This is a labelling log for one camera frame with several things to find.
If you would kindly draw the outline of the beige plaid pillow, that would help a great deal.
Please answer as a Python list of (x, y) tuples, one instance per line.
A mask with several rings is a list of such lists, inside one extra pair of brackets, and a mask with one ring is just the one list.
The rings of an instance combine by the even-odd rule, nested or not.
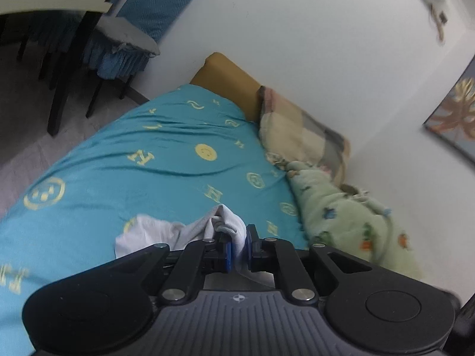
[(299, 161), (326, 171), (337, 186), (345, 180), (349, 141), (275, 90), (259, 89), (259, 138), (267, 160), (284, 170)]

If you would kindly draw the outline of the blue covered dining chair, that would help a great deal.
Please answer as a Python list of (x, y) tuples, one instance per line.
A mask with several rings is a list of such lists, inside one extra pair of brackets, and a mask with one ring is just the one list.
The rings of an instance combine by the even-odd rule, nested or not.
[(159, 41), (191, 0), (110, 0), (110, 10), (96, 13), (52, 13), (41, 20), (37, 41), (44, 46), (42, 71), (54, 87), (47, 132), (60, 129), (73, 77), (86, 68), (102, 84), (130, 82), (150, 59)]

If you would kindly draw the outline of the teal patterned bed sheet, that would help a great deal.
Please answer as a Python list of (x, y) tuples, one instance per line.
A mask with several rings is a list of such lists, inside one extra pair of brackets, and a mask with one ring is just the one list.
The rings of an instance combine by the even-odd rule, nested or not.
[(29, 355), (34, 291), (111, 261), (142, 214), (192, 223), (223, 204), (261, 237), (308, 243), (283, 171), (232, 101), (195, 85), (149, 101), (54, 163), (1, 220), (1, 353)]

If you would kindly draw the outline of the mustard yellow headboard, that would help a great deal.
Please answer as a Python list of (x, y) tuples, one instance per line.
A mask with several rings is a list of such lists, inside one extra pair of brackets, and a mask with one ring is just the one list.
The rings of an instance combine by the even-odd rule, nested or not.
[(214, 52), (205, 59), (204, 65), (192, 77), (190, 84), (232, 101), (244, 112), (246, 120), (259, 122), (261, 85), (220, 52)]

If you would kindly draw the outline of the green fleece cartoon blanket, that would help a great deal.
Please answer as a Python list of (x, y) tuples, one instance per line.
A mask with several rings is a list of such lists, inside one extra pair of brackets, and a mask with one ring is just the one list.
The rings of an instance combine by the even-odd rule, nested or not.
[(267, 160), (283, 170), (294, 203), (281, 211), (300, 218), (308, 244), (325, 244), (391, 271), (422, 280), (409, 237), (395, 222), (390, 208), (363, 189), (344, 183), (346, 162), (292, 160), (266, 153)]

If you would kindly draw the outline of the dark leaf wall painting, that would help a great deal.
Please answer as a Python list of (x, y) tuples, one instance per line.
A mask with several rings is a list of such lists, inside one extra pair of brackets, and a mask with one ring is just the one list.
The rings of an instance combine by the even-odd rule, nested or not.
[(424, 129), (474, 165), (474, 58), (423, 123)]

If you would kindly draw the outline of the white garment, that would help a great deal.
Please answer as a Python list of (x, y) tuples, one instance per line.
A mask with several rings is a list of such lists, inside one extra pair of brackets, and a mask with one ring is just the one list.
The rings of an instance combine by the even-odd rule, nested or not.
[(153, 244), (167, 244), (172, 251), (183, 250), (192, 241), (212, 239), (218, 232), (225, 233), (231, 239), (233, 270), (229, 275), (206, 276), (206, 288), (264, 291), (275, 287), (274, 277), (269, 272), (250, 272), (247, 268), (246, 225), (223, 204), (215, 206), (203, 217), (188, 225), (138, 214), (130, 223), (129, 230), (115, 239), (115, 257), (121, 258)]

